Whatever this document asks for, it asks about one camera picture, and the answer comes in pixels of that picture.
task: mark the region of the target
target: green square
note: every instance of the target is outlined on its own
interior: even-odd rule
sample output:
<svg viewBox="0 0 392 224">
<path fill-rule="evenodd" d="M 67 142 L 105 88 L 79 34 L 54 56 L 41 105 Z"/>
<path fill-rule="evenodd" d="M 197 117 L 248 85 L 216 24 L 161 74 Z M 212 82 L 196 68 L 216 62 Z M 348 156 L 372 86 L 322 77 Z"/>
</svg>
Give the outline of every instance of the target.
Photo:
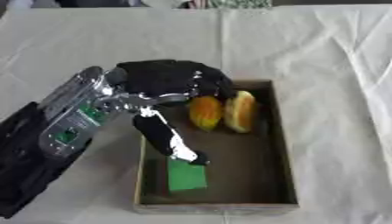
<svg viewBox="0 0 392 224">
<path fill-rule="evenodd" d="M 207 187 L 206 167 L 167 159 L 169 190 L 171 192 Z"/>
</svg>

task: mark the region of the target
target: black robotic finger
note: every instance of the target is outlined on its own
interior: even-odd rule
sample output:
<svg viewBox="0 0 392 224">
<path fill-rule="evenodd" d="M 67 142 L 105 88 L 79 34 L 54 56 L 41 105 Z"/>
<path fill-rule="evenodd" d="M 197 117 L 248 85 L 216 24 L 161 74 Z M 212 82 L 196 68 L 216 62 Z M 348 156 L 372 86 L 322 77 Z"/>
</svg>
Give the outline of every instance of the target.
<svg viewBox="0 0 392 224">
<path fill-rule="evenodd" d="M 115 67 L 106 75 L 106 81 L 111 87 L 121 86 L 128 81 L 128 73 L 123 68 Z"/>
<path fill-rule="evenodd" d="M 129 93 L 150 97 L 168 93 L 215 95 L 221 100 L 235 96 L 232 81 L 219 69 L 187 60 L 148 60 L 117 65 L 129 78 L 124 82 Z"/>
<path fill-rule="evenodd" d="M 159 117 L 143 117 L 135 115 L 133 124 L 142 132 L 147 141 L 161 154 L 170 156 L 173 153 L 170 141 L 173 137 L 171 129 L 162 123 Z"/>
<path fill-rule="evenodd" d="M 210 164 L 210 160 L 208 160 L 208 156 L 206 153 L 199 151 L 199 150 L 196 150 L 195 153 L 196 153 L 196 155 L 198 155 L 198 158 L 193 160 L 191 162 L 191 165 L 209 165 Z"/>
</svg>

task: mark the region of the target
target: cardboard box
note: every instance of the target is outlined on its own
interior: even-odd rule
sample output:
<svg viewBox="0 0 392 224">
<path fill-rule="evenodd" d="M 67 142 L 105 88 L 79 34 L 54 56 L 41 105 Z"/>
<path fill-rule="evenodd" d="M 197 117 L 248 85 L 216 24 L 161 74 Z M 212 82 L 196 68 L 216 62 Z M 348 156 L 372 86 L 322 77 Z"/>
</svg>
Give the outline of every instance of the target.
<svg viewBox="0 0 392 224">
<path fill-rule="evenodd" d="M 238 134 L 222 122 L 205 132 L 191 124 L 186 107 L 162 110 L 185 143 L 210 158 L 208 187 L 169 192 L 166 157 L 142 140 L 134 202 L 138 212 L 275 214 L 298 207 L 272 82 L 236 81 L 235 85 L 250 91 L 260 103 L 255 130 Z"/>
</svg>

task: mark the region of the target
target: table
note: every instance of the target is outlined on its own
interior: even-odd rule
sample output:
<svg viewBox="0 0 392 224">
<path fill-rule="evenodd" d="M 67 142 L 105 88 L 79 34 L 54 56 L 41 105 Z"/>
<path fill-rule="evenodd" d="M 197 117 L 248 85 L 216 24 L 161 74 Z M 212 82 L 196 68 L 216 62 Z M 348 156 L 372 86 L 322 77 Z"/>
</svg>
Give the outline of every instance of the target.
<svg viewBox="0 0 392 224">
<path fill-rule="evenodd" d="M 133 213 L 139 136 L 124 116 L 45 193 L 0 223 L 390 223 L 391 10 L 7 12 L 0 20 L 0 117 L 84 67 L 120 61 L 196 60 L 232 78 L 271 79 L 301 208 L 267 217 Z"/>
</svg>

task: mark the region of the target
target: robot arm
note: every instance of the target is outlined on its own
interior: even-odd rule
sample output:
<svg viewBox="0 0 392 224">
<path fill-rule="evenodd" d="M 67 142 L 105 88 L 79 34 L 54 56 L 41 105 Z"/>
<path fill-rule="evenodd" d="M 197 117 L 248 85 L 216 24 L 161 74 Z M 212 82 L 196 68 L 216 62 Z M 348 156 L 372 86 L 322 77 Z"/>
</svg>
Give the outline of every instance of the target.
<svg viewBox="0 0 392 224">
<path fill-rule="evenodd" d="M 10 218 L 42 193 L 83 151 L 99 128 L 121 113 L 162 154 L 195 165 L 207 155 L 189 149 L 155 109 L 200 95 L 234 96 L 219 70 L 191 61 L 120 63 L 89 67 L 0 124 L 0 216 Z"/>
</svg>

